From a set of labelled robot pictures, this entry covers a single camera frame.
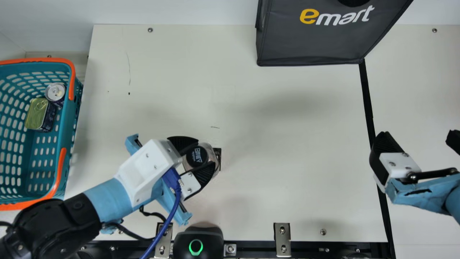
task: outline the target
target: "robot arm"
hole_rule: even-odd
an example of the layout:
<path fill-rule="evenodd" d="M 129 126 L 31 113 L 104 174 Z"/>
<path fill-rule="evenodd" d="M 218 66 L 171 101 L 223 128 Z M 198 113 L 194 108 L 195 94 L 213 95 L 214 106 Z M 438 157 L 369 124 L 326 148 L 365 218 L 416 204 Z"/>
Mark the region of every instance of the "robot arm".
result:
<path fill-rule="evenodd" d="M 213 150 L 189 137 L 150 140 L 142 146 L 133 135 L 125 145 L 131 157 L 114 178 L 70 199 L 45 200 L 22 210 L 0 239 L 1 257 L 67 258 L 100 231 L 113 233 L 110 223 L 119 223 L 153 200 L 173 213 L 178 224 L 186 225 L 192 214 L 178 206 L 179 201 L 200 192 L 217 174 Z M 183 156 L 196 163 L 190 165 Z M 190 170 L 180 176 L 176 167 L 182 162 Z"/>
<path fill-rule="evenodd" d="M 450 131 L 446 143 L 460 154 L 460 131 Z M 451 215 L 460 224 L 460 174 L 456 168 L 422 172 L 389 132 L 377 135 L 369 162 L 378 187 L 393 204 Z"/>

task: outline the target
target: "black frame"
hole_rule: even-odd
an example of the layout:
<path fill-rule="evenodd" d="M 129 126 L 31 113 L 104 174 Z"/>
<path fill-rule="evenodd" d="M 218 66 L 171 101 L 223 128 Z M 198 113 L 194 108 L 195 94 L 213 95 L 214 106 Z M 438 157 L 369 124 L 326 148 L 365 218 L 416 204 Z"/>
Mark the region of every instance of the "black frame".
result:
<path fill-rule="evenodd" d="M 225 243 L 236 244 L 236 255 L 226 258 L 277 258 L 274 241 L 225 241 Z M 113 259 L 138 259 L 149 245 L 148 241 L 92 241 L 85 248 L 107 249 L 111 251 Z M 370 258 L 388 258 L 387 245 L 388 243 L 293 241 L 291 254 L 292 258 L 338 259 L 352 255 L 359 249 Z"/>
<path fill-rule="evenodd" d="M 369 144 L 372 148 L 375 139 L 375 128 L 365 60 L 359 64 L 359 72 Z M 386 194 L 382 193 L 379 188 L 377 188 L 377 191 L 388 242 L 292 241 L 291 258 L 336 259 L 359 251 L 370 258 L 396 259 Z M 236 255 L 226 258 L 277 258 L 275 241 L 225 241 L 225 243 L 236 244 Z M 111 251 L 113 259 L 137 259 L 149 244 L 150 242 L 148 241 L 92 241 L 86 247 L 108 249 Z"/>

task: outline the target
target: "teal plastic basket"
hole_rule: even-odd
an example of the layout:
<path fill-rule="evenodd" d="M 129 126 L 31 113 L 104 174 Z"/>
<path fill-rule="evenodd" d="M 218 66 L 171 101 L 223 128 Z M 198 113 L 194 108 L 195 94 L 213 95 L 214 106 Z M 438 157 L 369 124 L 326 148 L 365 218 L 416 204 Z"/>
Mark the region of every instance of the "teal plastic basket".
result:
<path fill-rule="evenodd" d="M 52 130 L 25 128 L 30 101 L 44 97 L 52 82 L 67 87 Z M 0 210 L 63 198 L 82 92 L 75 67 L 67 59 L 0 61 Z"/>

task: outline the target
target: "canned food tin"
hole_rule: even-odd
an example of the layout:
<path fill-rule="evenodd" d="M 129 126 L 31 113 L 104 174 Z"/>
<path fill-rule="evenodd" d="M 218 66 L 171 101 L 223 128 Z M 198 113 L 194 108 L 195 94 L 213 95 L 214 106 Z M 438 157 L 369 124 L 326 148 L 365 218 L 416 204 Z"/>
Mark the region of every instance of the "canned food tin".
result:
<path fill-rule="evenodd" d="M 66 87 L 64 83 L 51 83 L 45 89 L 45 97 L 52 104 L 62 108 L 64 107 L 65 91 Z"/>
<path fill-rule="evenodd" d="M 56 107 L 45 98 L 35 98 L 30 102 L 24 126 L 29 130 L 49 132 L 53 128 Z"/>

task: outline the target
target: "emart logo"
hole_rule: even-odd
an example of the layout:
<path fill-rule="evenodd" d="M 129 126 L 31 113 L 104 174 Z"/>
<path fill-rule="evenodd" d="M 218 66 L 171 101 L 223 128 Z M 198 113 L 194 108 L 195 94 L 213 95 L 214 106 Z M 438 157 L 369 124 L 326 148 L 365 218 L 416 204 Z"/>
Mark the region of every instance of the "emart logo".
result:
<path fill-rule="evenodd" d="M 355 23 L 359 19 L 361 19 L 363 22 L 367 22 L 369 21 L 369 13 L 374 9 L 375 8 L 373 6 L 369 6 L 367 9 L 361 10 L 358 13 L 350 12 L 344 14 L 343 16 L 341 14 L 330 13 L 320 14 L 318 10 L 305 9 L 300 14 L 300 21 L 305 24 L 321 25 L 321 23 L 323 23 L 324 25 L 329 25 L 331 21 L 334 20 L 332 23 L 334 26 Z"/>

